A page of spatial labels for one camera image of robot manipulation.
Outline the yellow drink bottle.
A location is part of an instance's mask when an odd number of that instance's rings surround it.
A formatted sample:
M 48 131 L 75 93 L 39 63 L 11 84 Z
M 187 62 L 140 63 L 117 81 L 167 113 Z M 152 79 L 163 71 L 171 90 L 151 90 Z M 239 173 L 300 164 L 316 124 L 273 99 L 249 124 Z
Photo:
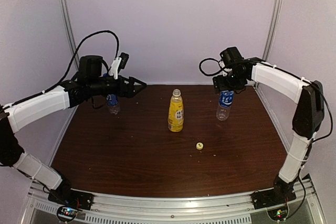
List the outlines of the yellow drink bottle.
M 180 132 L 184 123 L 184 104 L 179 89 L 174 89 L 169 106 L 168 129 L 171 132 Z

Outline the pale yellow bottle cap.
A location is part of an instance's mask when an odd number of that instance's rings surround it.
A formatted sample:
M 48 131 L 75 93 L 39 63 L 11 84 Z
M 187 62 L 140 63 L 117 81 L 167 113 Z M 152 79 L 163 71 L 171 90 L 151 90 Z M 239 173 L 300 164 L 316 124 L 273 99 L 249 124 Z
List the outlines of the pale yellow bottle cap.
M 196 144 L 196 149 L 197 150 L 202 150 L 204 148 L 204 144 L 202 143 L 202 142 L 198 142 L 197 144 Z

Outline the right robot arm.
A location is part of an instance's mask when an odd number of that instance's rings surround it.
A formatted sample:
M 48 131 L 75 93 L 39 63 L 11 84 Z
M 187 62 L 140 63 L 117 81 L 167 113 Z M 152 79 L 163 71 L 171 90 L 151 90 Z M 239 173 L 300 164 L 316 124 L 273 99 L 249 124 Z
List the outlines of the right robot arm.
M 323 86 L 319 81 L 310 82 L 288 73 L 268 62 L 254 57 L 244 59 L 236 47 L 220 53 L 222 65 L 229 72 L 213 77 L 217 93 L 241 91 L 248 81 L 264 84 L 296 104 L 292 119 L 293 139 L 285 162 L 269 192 L 272 203 L 279 204 L 289 196 L 299 170 L 307 161 L 312 143 L 324 119 Z

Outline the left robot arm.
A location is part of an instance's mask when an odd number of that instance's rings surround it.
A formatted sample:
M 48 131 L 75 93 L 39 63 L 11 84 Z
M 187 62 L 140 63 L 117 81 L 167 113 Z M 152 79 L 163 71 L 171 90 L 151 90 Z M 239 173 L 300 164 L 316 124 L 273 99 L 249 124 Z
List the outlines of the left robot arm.
M 70 80 L 61 81 L 49 91 L 42 91 L 23 102 L 1 107 L 1 165 L 12 167 L 42 183 L 64 205 L 71 205 L 76 197 L 68 179 L 36 157 L 28 154 L 18 143 L 15 133 L 25 126 L 52 113 L 73 108 L 95 96 L 114 94 L 132 98 L 146 88 L 146 83 L 119 74 L 125 68 L 129 55 L 116 57 L 107 74 L 102 56 L 88 55 L 80 58 L 79 70 Z

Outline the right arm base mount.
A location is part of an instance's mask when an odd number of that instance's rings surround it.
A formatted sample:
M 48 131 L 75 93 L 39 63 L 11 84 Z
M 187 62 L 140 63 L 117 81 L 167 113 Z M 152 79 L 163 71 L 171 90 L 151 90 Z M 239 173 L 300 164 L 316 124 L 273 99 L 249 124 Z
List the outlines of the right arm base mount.
M 254 209 L 282 205 L 297 198 L 293 191 L 293 183 L 287 184 L 283 182 L 275 183 L 271 189 L 255 191 L 250 196 Z

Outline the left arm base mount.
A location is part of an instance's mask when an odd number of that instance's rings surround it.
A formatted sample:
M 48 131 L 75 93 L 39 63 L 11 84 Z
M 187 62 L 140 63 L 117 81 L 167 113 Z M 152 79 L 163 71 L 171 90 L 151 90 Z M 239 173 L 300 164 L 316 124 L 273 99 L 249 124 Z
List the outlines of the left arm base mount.
M 74 190 L 69 182 L 62 182 L 56 189 L 51 189 L 48 200 L 74 209 L 90 210 L 93 194 Z

